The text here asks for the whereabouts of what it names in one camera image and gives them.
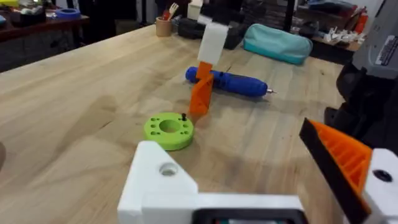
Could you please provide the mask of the bare white left gripper left finger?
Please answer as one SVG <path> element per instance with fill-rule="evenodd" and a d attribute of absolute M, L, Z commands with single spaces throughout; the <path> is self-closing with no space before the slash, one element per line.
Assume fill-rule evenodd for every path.
<path fill-rule="evenodd" d="M 143 223 L 142 201 L 147 194 L 196 194 L 193 178 L 155 141 L 136 148 L 117 213 L 119 223 Z"/>

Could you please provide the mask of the white orange left gripper right finger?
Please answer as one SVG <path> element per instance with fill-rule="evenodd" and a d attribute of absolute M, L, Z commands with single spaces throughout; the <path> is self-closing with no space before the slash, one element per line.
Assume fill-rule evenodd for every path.
<path fill-rule="evenodd" d="M 397 224 L 397 155 L 311 119 L 300 139 L 343 211 L 344 223 Z"/>

